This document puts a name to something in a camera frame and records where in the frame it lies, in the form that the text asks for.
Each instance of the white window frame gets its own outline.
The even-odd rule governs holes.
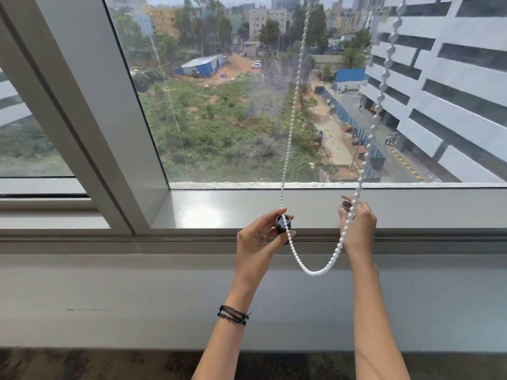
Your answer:
[[[239,229],[277,207],[276,183],[176,183],[168,189],[103,0],[0,3],[0,47],[5,53],[0,66],[88,194],[92,204],[87,205],[108,224],[78,230],[54,225],[52,234],[88,230],[90,235],[181,237],[177,240],[201,241],[219,251],[215,240],[233,242]],[[496,250],[507,227],[506,186],[365,184],[363,197],[378,217],[378,238],[391,246],[403,240],[413,240],[416,247],[459,237],[492,241]],[[299,237],[331,248],[340,195],[352,194],[354,188],[354,183],[289,184],[285,204],[296,216]],[[10,192],[15,194],[12,186]],[[17,199],[0,201],[0,209],[31,205],[13,204]],[[79,215],[84,204],[74,202]],[[62,207],[58,201],[54,205]],[[20,223],[23,219],[9,227],[3,221],[0,230],[28,236],[47,232],[47,225],[37,227],[34,220],[25,227]],[[443,250],[449,247],[441,245]]]

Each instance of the cityscape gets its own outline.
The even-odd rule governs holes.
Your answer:
[[[299,59],[289,182],[507,181],[507,0],[104,1],[170,183],[279,182]],[[0,139],[72,176],[2,70]]]

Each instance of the black bracelet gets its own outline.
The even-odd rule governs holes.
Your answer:
[[[246,315],[232,308],[231,306],[221,306],[219,312],[217,313],[218,317],[222,319],[227,319],[236,324],[246,325],[246,320],[250,319],[250,315]]]

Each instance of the yellow road marking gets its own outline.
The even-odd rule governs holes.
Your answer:
[[[407,169],[409,169],[410,172],[412,172],[412,174],[415,175],[415,177],[417,177],[418,180],[424,181],[424,179],[421,176],[419,176],[419,174],[416,171],[414,171],[414,169],[410,165],[408,165],[405,159],[399,155],[399,153],[395,150],[394,146],[388,145],[387,147],[391,152],[393,152],[393,154],[398,158],[398,160],[400,160],[402,164],[405,165]]]

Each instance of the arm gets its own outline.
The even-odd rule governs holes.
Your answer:
[[[342,228],[348,213],[340,208]],[[359,202],[345,248],[354,280],[354,349],[358,380],[410,380],[392,335],[377,266],[373,260],[373,234],[377,218]]]
[[[287,234],[276,236],[276,218],[287,209],[277,209],[251,223],[238,233],[236,271],[224,305],[247,314],[257,287],[266,274],[273,255],[287,241]],[[236,372],[244,326],[219,318],[212,337],[195,370],[193,380],[232,380]]]

